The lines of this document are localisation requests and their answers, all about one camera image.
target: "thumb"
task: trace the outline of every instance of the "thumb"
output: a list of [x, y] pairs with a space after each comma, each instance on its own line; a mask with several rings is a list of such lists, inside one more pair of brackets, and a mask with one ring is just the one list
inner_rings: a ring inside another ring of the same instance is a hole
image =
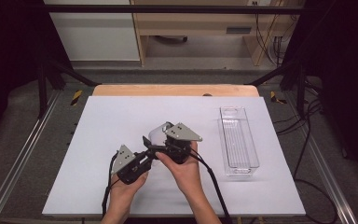
[[157, 158], [169, 169], [171, 170], [172, 167], [176, 164], [169, 156], [162, 152], [156, 152]]

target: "white cabinet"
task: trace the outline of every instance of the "white cabinet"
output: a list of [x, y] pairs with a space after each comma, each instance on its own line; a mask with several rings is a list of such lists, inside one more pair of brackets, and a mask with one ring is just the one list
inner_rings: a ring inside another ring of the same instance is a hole
[[[128, 5], [128, 0], [45, 0], [46, 4]], [[50, 13], [71, 61], [139, 61], [132, 15]]]

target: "table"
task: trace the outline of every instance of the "table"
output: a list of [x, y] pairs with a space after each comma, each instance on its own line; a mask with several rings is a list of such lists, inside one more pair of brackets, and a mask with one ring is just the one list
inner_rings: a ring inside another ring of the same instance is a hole
[[[204, 93], [213, 97], [200, 96]], [[251, 178], [232, 179], [224, 175], [216, 128], [220, 105], [246, 108], [260, 161]], [[255, 87], [234, 85], [97, 87], [88, 99], [43, 214], [99, 217], [110, 158], [121, 144], [132, 151], [145, 150], [142, 135], [147, 136], [165, 121], [182, 121], [203, 137], [199, 143], [200, 154], [213, 169], [232, 216], [305, 214], [264, 99], [258, 97]], [[206, 169], [201, 166], [200, 172], [213, 209], [219, 216], [224, 215]], [[155, 161], [145, 185], [134, 198], [131, 217], [191, 216], [191, 209], [171, 173]]]

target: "black horizontal bar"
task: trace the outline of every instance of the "black horizontal bar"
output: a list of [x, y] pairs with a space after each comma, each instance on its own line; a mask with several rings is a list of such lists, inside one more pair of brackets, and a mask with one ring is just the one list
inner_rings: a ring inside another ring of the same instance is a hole
[[197, 14], [282, 14], [315, 13], [321, 8], [303, 7], [229, 7], [229, 6], [167, 6], [167, 5], [44, 5], [26, 6], [32, 10], [66, 13], [197, 13]]

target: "person's left hand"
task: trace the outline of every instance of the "person's left hand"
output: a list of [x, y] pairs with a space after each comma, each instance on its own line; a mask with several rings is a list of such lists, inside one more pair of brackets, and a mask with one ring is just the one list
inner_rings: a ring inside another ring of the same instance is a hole
[[131, 202], [138, 189], [144, 185], [148, 172], [139, 176], [139, 178], [130, 185], [124, 184], [118, 180], [117, 175], [112, 176], [112, 183], [116, 183], [110, 189], [110, 202], [106, 215], [102, 223], [124, 223], [130, 214]]

